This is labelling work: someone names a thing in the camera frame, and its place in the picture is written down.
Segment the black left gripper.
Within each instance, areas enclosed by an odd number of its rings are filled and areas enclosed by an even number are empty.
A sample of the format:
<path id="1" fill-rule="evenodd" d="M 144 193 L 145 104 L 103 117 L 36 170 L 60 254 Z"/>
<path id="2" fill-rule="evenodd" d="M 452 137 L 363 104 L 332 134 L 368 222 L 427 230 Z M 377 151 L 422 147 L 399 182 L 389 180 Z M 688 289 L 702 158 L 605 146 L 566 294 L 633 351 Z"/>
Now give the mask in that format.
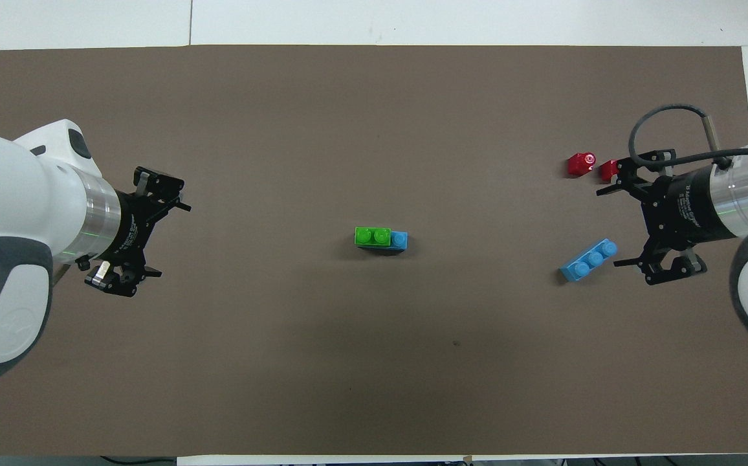
<path id="1" fill-rule="evenodd" d="M 133 297 L 146 278 L 159 278 L 162 271 L 146 265 L 144 248 L 154 230 L 150 218 L 156 203 L 191 212 L 192 207 L 182 200 L 185 182 L 182 178 L 146 167 L 136 167 L 133 175 L 133 194 L 115 191 L 118 197 L 120 223 L 110 256 L 99 257 L 99 264 L 84 278 L 84 283 L 105 294 Z"/>

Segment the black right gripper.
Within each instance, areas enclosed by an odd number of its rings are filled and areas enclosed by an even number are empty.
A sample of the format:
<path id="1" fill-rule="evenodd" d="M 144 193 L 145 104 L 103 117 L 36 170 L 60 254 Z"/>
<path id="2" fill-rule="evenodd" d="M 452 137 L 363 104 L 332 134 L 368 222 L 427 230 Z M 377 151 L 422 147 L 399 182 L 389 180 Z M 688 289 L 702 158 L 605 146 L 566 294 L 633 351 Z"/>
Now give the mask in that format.
<path id="1" fill-rule="evenodd" d="M 638 257 L 616 260 L 615 267 L 637 267 L 649 285 L 691 278 L 707 271 L 707 265 L 691 245 L 730 238 L 730 230 L 720 220 L 710 191 L 713 168 L 704 167 L 673 176 L 672 167 L 652 167 L 650 162 L 670 162 L 675 150 L 647 151 L 631 157 L 605 162 L 610 169 L 611 184 L 596 191 L 598 197 L 628 192 L 637 200 L 647 201 L 647 230 L 651 236 Z M 638 175 L 641 168 L 655 172 L 653 181 Z M 669 268 L 663 260 L 676 250 Z"/>

